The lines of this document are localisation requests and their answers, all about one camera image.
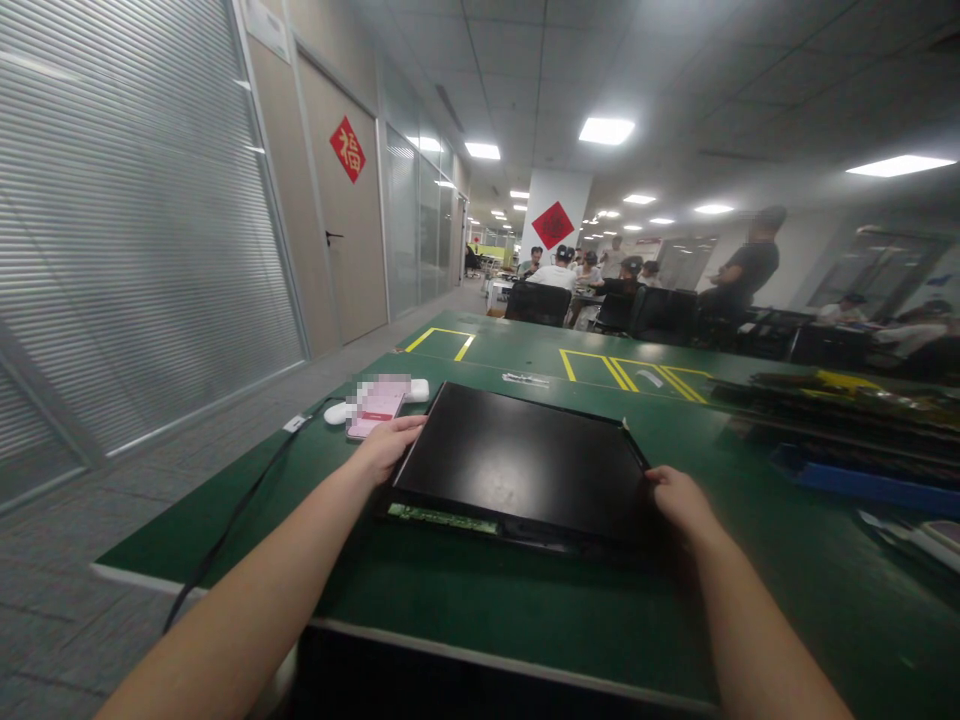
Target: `red diamond decoration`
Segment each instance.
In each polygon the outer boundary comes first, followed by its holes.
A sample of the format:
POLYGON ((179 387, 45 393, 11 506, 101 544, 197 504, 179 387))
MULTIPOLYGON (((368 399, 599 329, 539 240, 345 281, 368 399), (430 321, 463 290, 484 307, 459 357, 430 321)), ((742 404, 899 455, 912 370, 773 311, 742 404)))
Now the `red diamond decoration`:
POLYGON ((547 250, 553 250, 555 245, 573 232, 573 224, 558 200, 533 221, 533 229, 537 231, 547 250))
POLYGON ((360 171, 363 170, 367 159, 363 156, 363 148, 357 142, 357 136, 353 132, 346 115, 343 116, 343 122, 330 136, 330 144, 336 151, 337 157, 340 158, 343 169, 347 171, 350 182, 356 185, 357 178, 360 177, 360 171))

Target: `white pillar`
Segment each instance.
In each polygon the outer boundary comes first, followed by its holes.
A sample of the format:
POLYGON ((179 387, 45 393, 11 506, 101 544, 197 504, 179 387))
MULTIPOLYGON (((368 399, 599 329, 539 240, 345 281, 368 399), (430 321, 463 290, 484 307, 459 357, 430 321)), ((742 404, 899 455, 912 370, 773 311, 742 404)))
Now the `white pillar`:
POLYGON ((583 213, 587 209, 587 198, 590 195, 590 185, 592 183, 593 175, 586 173, 537 169, 533 171, 533 176, 530 178, 530 197, 526 202, 527 212, 523 219, 520 262, 529 260, 530 249, 539 245, 544 249, 542 262, 550 264, 550 255, 556 250, 556 245, 552 249, 548 248, 537 231, 534 230, 533 223, 557 202, 560 203, 573 226, 570 234, 560 240, 557 245, 576 246, 577 238, 580 237, 580 226, 583 223, 583 213))

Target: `green workbench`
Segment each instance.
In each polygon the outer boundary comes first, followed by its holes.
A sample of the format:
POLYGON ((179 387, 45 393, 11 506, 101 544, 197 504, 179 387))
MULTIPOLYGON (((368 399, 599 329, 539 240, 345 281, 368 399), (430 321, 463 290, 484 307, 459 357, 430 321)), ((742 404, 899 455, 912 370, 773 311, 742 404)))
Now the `green workbench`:
MULTIPOLYGON (((700 481, 857 717, 947 717, 960 706, 954 678, 960 613, 949 583, 864 533, 854 519, 856 503, 792 485, 769 464, 770 448, 742 440, 728 427, 729 414, 707 402, 708 375, 746 380, 792 369, 798 368, 443 313, 363 373, 426 378, 433 392, 449 380, 626 418, 650 462, 700 481), (511 373, 548 385, 505 380, 511 373)), ((335 394, 351 390, 345 385, 335 394)), ((278 431, 99 558, 95 569, 179 589, 284 437, 278 431)), ((354 447, 342 427, 308 426, 251 503, 206 586, 354 447)), ((716 708, 696 595, 657 575, 364 517, 314 621, 663 705, 716 708)))

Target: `cable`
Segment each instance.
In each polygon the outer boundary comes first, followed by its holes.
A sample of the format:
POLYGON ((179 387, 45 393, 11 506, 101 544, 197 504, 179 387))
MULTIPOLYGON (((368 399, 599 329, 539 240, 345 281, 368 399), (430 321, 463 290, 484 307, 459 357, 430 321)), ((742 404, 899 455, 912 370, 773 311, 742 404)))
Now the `cable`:
POLYGON ((257 490, 259 490, 260 486, 263 485, 263 481, 266 480, 267 475, 270 474, 270 470, 277 463, 277 461, 283 457, 287 449, 293 444, 293 441, 296 439, 297 435, 299 435, 300 432, 314 420, 314 418, 320 415, 324 406, 328 402, 331 400, 342 401, 344 399, 345 398, 333 396, 324 398, 323 401, 321 401, 320 404, 313 409, 313 412, 308 412, 301 415, 301 417, 303 417, 303 422, 290 431, 289 437, 285 438, 280 447, 277 448, 277 451, 270 458, 270 461, 263 469, 263 472, 260 473, 260 477, 258 477, 256 482, 254 482, 253 485, 247 489, 247 491, 243 494, 243 497, 237 501, 236 506, 233 508, 233 512, 230 514, 230 519, 227 521, 227 526, 224 528, 223 533, 211 546, 211 548, 207 550, 206 555, 203 556, 203 559, 191 574, 190 579, 184 583, 183 588, 177 594, 177 599, 173 601, 173 607, 170 608, 170 613, 167 615, 167 619, 163 623, 163 632, 161 635, 166 635, 170 631, 170 628, 173 627, 173 621, 176 620, 177 614, 180 612, 180 608, 183 607, 183 603, 186 601, 187 596, 193 592, 193 590, 200 583, 203 582, 203 579, 207 576, 207 573, 210 572, 210 568, 213 567, 213 563, 219 557, 220 551, 223 549, 223 546, 226 545, 227 537, 230 535, 230 531, 233 529, 233 526, 243 514, 243 511, 247 509, 250 501, 253 500, 254 495, 257 494, 257 490))

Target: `computer monitor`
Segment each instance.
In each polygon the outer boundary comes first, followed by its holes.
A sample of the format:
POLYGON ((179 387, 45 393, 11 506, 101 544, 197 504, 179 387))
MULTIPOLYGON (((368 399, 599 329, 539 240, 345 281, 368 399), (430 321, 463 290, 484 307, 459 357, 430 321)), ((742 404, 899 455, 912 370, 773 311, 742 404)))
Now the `computer monitor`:
POLYGON ((620 420, 444 383, 381 512, 588 557, 663 535, 650 466, 620 420))

